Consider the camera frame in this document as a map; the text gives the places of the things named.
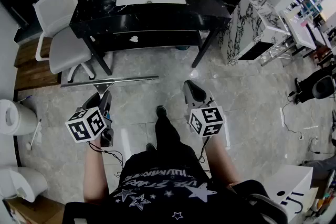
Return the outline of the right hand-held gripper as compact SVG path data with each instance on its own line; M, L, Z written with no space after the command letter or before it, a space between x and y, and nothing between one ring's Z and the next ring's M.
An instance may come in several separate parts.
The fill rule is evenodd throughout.
M185 118L190 131L201 138L221 133L225 116L211 92L195 80L184 81L183 92L187 105Z

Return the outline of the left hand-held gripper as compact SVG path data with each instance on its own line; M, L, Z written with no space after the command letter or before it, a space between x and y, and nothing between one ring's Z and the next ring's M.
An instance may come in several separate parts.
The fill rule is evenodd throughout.
M82 110L76 111L75 114L65 122L71 137L75 143L92 142L98 136L101 138L99 147L110 147L113 145L114 131L111 128L112 119L109 112L98 108L110 108L112 95L107 90L100 100L99 93L93 94L82 105Z

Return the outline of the metal squeegee with blue handle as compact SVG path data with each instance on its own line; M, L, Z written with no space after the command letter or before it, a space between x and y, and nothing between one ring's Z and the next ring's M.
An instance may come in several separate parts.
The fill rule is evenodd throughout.
M138 77L128 77L128 78L105 78L99 80L90 80L85 82L71 82L61 84L61 88L71 88L71 87L82 87L82 86L93 86L98 92L100 97L103 97L105 92L116 83L124 82L138 82L138 81L150 81L150 80L159 80L159 76L138 76Z

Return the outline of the person's right forearm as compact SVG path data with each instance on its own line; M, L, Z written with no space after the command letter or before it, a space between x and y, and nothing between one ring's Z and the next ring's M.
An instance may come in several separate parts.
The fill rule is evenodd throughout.
M219 135L211 136L205 145L205 152L212 179L224 186L234 186L241 182L232 159L228 155Z

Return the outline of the person's left forearm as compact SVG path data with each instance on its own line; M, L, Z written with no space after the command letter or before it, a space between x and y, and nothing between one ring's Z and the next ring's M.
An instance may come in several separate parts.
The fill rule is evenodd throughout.
M88 146L83 179L84 201L96 205L103 203L109 196L103 157L99 149L100 146L100 136L91 141L91 145Z

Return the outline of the person's black trousers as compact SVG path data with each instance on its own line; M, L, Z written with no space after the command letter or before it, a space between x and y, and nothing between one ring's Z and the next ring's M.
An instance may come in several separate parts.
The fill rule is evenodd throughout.
M156 149L146 150L146 156L159 165L202 169L194 150L181 142L180 135L167 116L160 116L155 124Z

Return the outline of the white office chair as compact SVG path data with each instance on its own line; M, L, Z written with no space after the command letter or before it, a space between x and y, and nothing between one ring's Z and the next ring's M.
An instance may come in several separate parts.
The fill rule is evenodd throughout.
M73 82L73 75L78 66L84 68L90 80L96 77L87 65L87 61L92 58L90 49L70 28L77 4L78 0L39 0L33 4L43 31L35 58L37 61L48 61L53 74L69 69L69 83Z

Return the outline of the white toilet brush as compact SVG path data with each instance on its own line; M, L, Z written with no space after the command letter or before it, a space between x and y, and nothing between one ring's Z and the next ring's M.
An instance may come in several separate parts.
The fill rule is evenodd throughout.
M38 120L38 123L37 123L37 126L36 126L36 128L35 128L35 131L34 131L34 133L33 133L33 137L32 137L32 139L31 139L31 141L28 142L28 143L26 144L26 148L27 148L28 151L31 151L31 150L32 150L33 143L34 143L35 137L36 137L36 135L37 135L37 133L38 133L38 131L39 131L40 125L41 125L41 119Z

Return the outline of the wooden steps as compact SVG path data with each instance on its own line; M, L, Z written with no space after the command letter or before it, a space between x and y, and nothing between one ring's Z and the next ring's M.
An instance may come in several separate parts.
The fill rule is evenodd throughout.
M39 39L36 38L20 45L14 62L17 68L15 90L55 86L61 82L61 74L50 71L48 61L37 61L35 58Z

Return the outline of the white round bin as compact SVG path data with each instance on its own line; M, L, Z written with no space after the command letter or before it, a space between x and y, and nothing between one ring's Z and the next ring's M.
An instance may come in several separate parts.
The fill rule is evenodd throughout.
M31 109L10 100L0 100L0 134L31 134L37 127L37 116Z

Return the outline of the metal rack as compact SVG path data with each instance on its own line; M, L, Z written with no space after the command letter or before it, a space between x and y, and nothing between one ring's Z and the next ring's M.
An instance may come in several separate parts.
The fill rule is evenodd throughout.
M275 59L291 60L292 56L290 50L295 47L294 42L283 42L279 45L271 47L267 52L265 52L260 58L260 64L262 67L268 65Z

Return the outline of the person's black star t-shirt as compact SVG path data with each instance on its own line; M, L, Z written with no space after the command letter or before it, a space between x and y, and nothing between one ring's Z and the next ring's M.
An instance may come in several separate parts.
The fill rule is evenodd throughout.
M70 202L62 224L288 224L286 211L263 185L210 179L199 162L158 152L133 155L100 205Z

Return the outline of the white desk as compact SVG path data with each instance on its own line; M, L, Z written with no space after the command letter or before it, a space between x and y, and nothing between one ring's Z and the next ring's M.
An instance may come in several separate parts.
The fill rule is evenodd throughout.
M302 19L295 15L290 15L287 10L281 12L289 30L293 36L294 41L299 46L304 46L310 49L316 49L316 45L306 26L302 26Z

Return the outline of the brown cardboard box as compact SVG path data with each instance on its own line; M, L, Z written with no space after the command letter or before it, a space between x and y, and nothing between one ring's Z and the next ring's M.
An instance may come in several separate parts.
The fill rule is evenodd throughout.
M4 203L19 224L62 224L65 205L44 196L34 202L17 197L5 199Z

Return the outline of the white printed box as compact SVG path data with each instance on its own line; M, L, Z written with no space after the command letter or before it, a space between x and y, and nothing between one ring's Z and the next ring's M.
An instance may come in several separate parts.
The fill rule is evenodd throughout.
M286 211L289 221L303 212L312 174L312 167L284 165L263 182L268 196Z

